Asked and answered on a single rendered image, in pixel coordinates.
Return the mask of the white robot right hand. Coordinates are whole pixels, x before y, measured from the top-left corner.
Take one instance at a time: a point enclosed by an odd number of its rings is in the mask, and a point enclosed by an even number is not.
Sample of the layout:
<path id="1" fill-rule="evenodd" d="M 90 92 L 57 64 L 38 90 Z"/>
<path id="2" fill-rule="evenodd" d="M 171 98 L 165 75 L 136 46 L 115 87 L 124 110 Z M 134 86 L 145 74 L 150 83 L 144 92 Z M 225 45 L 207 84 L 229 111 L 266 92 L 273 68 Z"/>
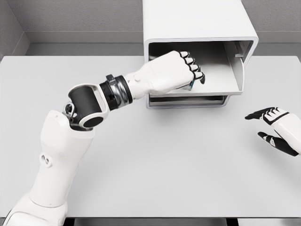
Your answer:
<path id="1" fill-rule="evenodd" d="M 247 115 L 245 119 L 264 121 L 279 136 L 258 132 L 259 137 L 290 156 L 301 156 L 301 119 L 296 114 L 279 107 L 268 107 Z"/>

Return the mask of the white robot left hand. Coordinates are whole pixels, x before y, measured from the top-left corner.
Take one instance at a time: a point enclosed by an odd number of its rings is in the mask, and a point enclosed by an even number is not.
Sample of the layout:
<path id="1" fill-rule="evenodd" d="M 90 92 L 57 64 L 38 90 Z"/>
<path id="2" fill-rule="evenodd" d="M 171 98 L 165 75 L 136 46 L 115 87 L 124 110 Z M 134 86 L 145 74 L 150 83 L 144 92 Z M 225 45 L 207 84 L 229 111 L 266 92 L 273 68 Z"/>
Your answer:
<path id="1" fill-rule="evenodd" d="M 191 81 L 206 81 L 202 72 L 188 51 L 171 51 L 147 63 L 150 68 L 148 83 L 150 93 L 165 94 L 174 89 L 187 89 Z"/>

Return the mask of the white tabletop storage cabinet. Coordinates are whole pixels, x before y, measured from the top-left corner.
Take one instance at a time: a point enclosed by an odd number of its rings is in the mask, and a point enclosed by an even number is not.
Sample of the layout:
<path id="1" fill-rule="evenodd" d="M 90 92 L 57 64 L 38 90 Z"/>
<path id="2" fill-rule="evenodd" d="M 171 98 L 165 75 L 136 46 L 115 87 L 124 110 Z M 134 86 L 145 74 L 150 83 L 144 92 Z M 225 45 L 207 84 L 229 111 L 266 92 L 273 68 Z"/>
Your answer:
<path id="1" fill-rule="evenodd" d="M 244 90 L 245 67 L 259 38 L 241 0 L 143 0 L 144 60 L 188 51 L 205 83 L 148 95 L 151 109 L 220 107 Z"/>

